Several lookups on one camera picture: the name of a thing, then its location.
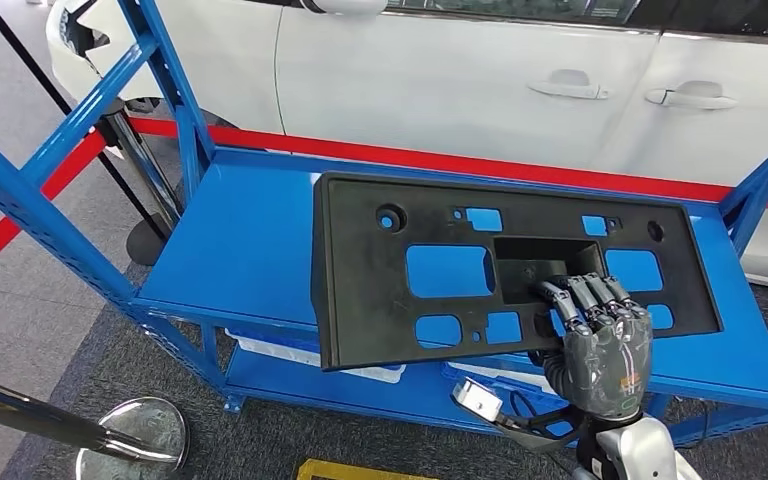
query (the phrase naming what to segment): mounting hole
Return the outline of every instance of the mounting hole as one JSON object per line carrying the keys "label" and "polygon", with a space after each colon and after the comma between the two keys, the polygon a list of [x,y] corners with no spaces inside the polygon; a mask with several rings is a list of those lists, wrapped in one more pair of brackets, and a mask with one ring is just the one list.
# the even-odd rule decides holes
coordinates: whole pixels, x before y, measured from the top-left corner
{"label": "mounting hole", "polygon": [[652,240],[655,240],[656,242],[664,241],[664,227],[658,222],[650,220],[649,223],[646,224],[646,230],[649,232],[649,238]]}
{"label": "mounting hole", "polygon": [[401,207],[392,204],[379,207],[375,211],[375,218],[378,226],[390,233],[402,231],[408,220],[405,211]]}

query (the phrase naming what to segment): gray carpet floor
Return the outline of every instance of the gray carpet floor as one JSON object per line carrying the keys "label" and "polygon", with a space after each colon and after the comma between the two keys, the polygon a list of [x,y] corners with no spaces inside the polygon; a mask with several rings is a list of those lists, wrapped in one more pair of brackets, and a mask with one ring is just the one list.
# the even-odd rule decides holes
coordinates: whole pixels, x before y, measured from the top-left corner
{"label": "gray carpet floor", "polygon": [[[140,282],[147,269],[131,266]],[[755,287],[768,319],[768,288]],[[184,326],[195,337],[197,330]],[[233,344],[224,335],[224,361]],[[191,377],[114,309],[106,307],[78,349],[51,401],[99,418],[127,399],[157,395],[187,417],[192,448],[182,478],[291,479],[307,458],[446,479],[566,478],[548,458],[484,435],[249,399],[239,415]],[[697,401],[674,401],[672,419],[699,413]],[[28,435],[1,478],[73,477],[74,448]],[[712,439],[686,456],[706,480],[768,478],[768,426]],[[560,460],[573,465],[571,452]]]}

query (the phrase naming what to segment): car body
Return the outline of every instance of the car body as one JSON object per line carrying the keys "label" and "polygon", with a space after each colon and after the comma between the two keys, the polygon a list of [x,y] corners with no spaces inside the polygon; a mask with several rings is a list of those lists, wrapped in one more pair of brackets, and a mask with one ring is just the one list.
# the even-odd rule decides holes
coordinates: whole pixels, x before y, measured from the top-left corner
{"label": "car body", "polygon": [[[303,1],[158,1],[202,108],[246,130],[705,184],[768,157],[768,2]],[[116,0],[59,0],[47,34],[75,98],[134,41]],[[161,95],[144,67],[122,97]],[[768,283],[768,211],[743,265]]]}

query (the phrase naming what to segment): red barrier tape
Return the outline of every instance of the red barrier tape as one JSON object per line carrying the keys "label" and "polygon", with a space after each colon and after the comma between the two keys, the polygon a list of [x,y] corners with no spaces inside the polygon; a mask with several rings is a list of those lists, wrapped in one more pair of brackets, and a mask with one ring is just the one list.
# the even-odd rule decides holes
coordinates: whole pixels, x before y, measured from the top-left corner
{"label": "red barrier tape", "polygon": [[[132,118],[131,121],[135,130],[146,135],[172,138],[178,136],[175,122],[170,120]],[[590,172],[543,165],[526,165],[483,158],[418,152],[400,148],[375,147],[274,133],[252,132],[231,127],[211,126],[209,131],[213,140],[221,145],[266,148],[269,150],[345,158],[384,165],[465,173],[528,182],[597,188],[707,202],[720,201],[730,190],[730,187],[722,185],[636,177],[617,173]],[[43,195],[48,199],[56,197],[89,165],[104,146],[104,139],[98,132],[87,135],[42,186],[41,191]],[[0,252],[18,234],[19,228],[10,219],[2,218],[0,220]]]}
{"label": "red barrier tape", "polygon": [[[63,163],[57,167],[54,173],[48,177],[40,191],[49,200],[56,197],[66,188],[81,171],[90,164],[90,162],[104,148],[104,138],[98,132],[92,132],[75,147],[74,150],[63,160]],[[16,238],[19,234],[19,227],[7,217],[0,220],[0,252],[4,247]]]}
{"label": "red barrier tape", "polygon": [[[134,128],[140,133],[164,137],[178,136],[175,122],[170,120],[133,118],[132,122]],[[597,188],[706,202],[718,202],[731,190],[731,187],[722,185],[636,177],[617,173],[590,172],[542,165],[525,165],[483,158],[252,132],[231,127],[211,126],[209,130],[210,136],[214,141],[222,145],[266,148],[306,153],[308,155],[322,155],[401,167],[467,173],[537,183]]]}

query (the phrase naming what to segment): chrome stanchion base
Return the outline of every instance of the chrome stanchion base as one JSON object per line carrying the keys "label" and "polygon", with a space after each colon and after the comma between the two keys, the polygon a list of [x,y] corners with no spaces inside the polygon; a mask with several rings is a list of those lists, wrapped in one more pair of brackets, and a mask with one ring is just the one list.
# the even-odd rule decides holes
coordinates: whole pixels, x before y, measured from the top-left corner
{"label": "chrome stanchion base", "polygon": [[174,455],[177,463],[133,461],[82,448],[75,464],[77,480],[166,480],[181,467],[189,446],[189,431],[181,412],[156,397],[129,400],[111,410],[98,424],[139,438],[156,452]]}

